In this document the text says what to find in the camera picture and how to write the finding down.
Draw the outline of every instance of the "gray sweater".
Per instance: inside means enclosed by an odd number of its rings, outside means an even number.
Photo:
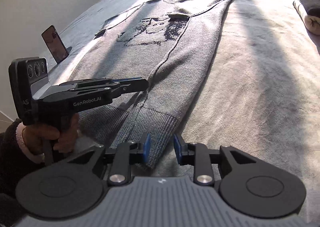
[[[69,80],[141,76],[150,87],[81,112],[84,133],[116,147],[147,131],[154,167],[206,75],[230,1],[152,0],[106,20]]]

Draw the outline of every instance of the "phone screen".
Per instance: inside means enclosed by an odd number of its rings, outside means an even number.
[[[41,34],[41,36],[57,63],[60,63],[62,60],[67,58],[69,52],[62,43],[53,25],[47,28],[45,32]]]

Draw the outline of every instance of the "gray gripper base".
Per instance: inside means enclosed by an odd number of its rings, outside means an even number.
[[[210,187],[189,177],[135,177],[124,187],[113,187],[103,201],[77,218],[49,222],[26,216],[17,227],[315,227],[297,215],[255,219],[229,207]]]

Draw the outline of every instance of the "round pad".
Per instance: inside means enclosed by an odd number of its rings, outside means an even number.
[[[86,212],[103,194],[101,180],[85,166],[54,164],[26,175],[17,185],[16,198],[41,218],[68,218]]]
[[[237,211],[256,218],[298,213],[306,189],[296,176],[274,166],[240,165],[220,183],[221,197]]]

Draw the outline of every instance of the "bed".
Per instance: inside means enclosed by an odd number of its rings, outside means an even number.
[[[106,19],[145,1],[101,0],[68,25],[60,36],[72,46],[69,57],[56,65],[49,51],[41,55],[50,82],[68,80]],[[320,38],[305,29],[293,1],[232,0],[207,76],[178,132],[186,142],[231,145],[297,175],[307,188],[300,215],[320,223]],[[133,173],[191,176],[193,167],[177,165],[170,143],[155,169]]]

